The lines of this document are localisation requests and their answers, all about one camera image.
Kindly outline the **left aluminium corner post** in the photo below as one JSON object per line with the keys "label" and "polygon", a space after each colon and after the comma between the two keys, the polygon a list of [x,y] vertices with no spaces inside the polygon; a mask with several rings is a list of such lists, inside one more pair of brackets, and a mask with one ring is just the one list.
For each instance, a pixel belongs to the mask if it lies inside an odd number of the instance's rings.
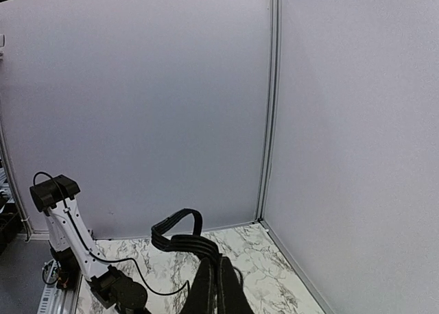
{"label": "left aluminium corner post", "polygon": [[272,171],[276,118],[278,110],[278,89],[281,69],[282,0],[270,0],[270,52],[268,73],[268,95],[265,112],[263,156],[254,220],[262,222],[268,202],[268,191]]}

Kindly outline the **aluminium front rail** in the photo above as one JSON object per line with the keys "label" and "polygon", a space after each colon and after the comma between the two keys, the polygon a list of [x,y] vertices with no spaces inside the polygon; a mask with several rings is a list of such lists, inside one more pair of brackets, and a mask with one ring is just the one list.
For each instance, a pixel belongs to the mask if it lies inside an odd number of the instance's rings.
{"label": "aluminium front rail", "polygon": [[44,283],[43,293],[38,305],[38,314],[74,314],[78,305],[81,275],[75,284],[74,290],[61,290],[56,286],[58,264],[51,259],[42,268]]}

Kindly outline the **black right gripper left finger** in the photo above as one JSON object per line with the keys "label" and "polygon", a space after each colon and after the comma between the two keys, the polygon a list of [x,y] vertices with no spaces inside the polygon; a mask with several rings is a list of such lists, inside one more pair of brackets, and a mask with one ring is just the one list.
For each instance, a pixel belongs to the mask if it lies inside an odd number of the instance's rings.
{"label": "black right gripper left finger", "polygon": [[219,260],[212,261],[207,258],[200,261],[192,287],[180,311],[181,314],[214,313],[219,263]]}

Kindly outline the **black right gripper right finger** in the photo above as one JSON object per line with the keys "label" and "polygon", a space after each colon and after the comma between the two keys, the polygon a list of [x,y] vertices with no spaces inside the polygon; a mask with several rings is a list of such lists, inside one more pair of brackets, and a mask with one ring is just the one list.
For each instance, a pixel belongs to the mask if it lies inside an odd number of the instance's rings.
{"label": "black right gripper right finger", "polygon": [[222,314],[254,314],[244,294],[233,265],[221,257],[217,268],[217,312]]}

